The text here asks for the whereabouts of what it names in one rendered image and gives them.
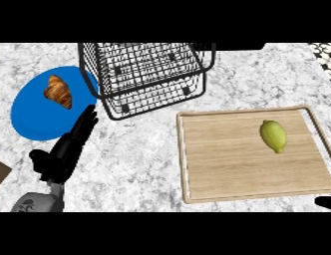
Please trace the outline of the green lemon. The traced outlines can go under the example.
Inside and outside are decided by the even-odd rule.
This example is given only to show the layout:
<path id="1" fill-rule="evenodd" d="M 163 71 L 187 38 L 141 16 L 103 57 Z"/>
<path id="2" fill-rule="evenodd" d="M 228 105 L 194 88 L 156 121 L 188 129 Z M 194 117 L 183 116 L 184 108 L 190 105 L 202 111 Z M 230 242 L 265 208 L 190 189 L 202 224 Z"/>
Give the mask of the green lemon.
<path id="1" fill-rule="evenodd" d="M 273 151 L 282 153 L 286 146 L 286 132 L 279 122 L 262 121 L 259 126 L 259 136 Z"/>

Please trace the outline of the blue round plate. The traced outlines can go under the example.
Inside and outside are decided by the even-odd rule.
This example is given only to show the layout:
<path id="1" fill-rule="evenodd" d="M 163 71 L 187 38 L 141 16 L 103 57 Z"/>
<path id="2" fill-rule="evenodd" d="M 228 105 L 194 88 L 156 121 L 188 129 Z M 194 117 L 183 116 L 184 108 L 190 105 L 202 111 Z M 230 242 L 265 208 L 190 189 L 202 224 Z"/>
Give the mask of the blue round plate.
<path id="1" fill-rule="evenodd" d="M 72 107 L 66 109 L 44 97 L 49 76 L 67 84 Z M 11 106 L 11 126 L 17 134 L 30 140 L 49 140 L 70 131 L 88 105 L 97 102 L 81 70 L 76 66 L 57 67 L 41 73 L 23 86 Z"/>

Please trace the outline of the brown croissant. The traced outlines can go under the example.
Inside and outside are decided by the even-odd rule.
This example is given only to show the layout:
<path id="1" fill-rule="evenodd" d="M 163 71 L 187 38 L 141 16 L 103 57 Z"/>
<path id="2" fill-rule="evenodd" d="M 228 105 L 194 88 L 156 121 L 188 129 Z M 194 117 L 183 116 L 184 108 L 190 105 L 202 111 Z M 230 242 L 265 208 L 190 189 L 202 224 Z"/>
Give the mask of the brown croissant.
<path id="1" fill-rule="evenodd" d="M 44 97 L 55 102 L 64 109 L 72 108 L 70 89 L 61 78 L 51 75 L 48 78 L 48 86 L 44 90 Z"/>

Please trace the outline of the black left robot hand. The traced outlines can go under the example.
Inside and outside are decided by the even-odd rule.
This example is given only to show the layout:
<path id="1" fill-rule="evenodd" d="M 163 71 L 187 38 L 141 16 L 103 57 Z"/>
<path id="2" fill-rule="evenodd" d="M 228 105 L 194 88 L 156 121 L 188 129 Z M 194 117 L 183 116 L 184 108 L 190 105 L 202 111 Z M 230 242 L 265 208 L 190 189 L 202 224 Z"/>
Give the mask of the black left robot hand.
<path id="1" fill-rule="evenodd" d="M 29 157 L 33 162 L 33 170 L 41 174 L 42 181 L 63 184 L 70 178 L 97 122 L 95 106 L 88 105 L 70 131 L 61 135 L 51 151 L 30 150 Z"/>

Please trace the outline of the pale wooden tray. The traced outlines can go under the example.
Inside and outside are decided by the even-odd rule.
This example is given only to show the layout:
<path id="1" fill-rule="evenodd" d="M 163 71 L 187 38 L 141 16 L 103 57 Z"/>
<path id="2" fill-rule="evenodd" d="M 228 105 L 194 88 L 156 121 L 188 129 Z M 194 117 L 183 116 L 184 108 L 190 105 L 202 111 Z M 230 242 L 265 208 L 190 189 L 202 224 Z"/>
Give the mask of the pale wooden tray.
<path id="1" fill-rule="evenodd" d="M 280 153 L 258 134 L 265 121 L 286 131 Z M 331 193 L 331 145 L 308 106 L 180 112 L 175 128 L 184 203 Z"/>

